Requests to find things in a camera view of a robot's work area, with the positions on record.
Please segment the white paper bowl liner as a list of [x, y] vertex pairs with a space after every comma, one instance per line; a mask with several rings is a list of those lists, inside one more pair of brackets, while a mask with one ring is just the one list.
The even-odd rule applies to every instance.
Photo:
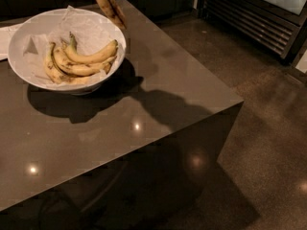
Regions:
[[107, 80], [126, 52], [122, 32], [108, 19], [72, 7], [35, 16], [14, 38], [21, 46], [15, 61], [19, 75], [35, 86], [58, 91]]

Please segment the white paper on table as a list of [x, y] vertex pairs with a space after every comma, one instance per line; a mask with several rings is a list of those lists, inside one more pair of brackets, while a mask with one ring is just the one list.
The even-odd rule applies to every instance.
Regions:
[[8, 58], [9, 45], [20, 24], [0, 28], [0, 60]]

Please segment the top banana in bunch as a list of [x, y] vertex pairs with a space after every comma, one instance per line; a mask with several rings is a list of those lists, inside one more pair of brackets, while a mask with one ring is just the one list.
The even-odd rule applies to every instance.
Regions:
[[116, 40], [110, 41], [105, 47], [92, 55], [81, 55], [77, 52], [77, 40], [75, 36], [69, 34], [70, 42], [64, 49], [65, 54], [73, 61], [84, 64], [92, 64], [103, 62], [110, 57], [117, 54], [118, 42]]

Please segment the white bowl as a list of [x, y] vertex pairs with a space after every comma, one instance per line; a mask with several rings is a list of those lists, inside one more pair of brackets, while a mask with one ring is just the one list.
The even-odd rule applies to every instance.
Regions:
[[[56, 84], [46, 75], [43, 60], [49, 43], [67, 41], [72, 33], [80, 54], [91, 55], [105, 47], [111, 40], [118, 42], [116, 59], [108, 73], [91, 76], [86, 84]], [[25, 82], [46, 90], [69, 94], [82, 94], [97, 89], [110, 78], [126, 54], [126, 40], [115, 25], [94, 11], [68, 7], [38, 14], [26, 22], [12, 36], [8, 62], [14, 73]]]

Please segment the dark vent grille cabinet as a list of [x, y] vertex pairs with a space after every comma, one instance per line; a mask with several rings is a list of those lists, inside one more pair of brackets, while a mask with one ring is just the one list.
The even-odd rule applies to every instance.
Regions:
[[306, 40], [307, 0], [201, 0], [213, 15], [267, 47], [285, 62]]

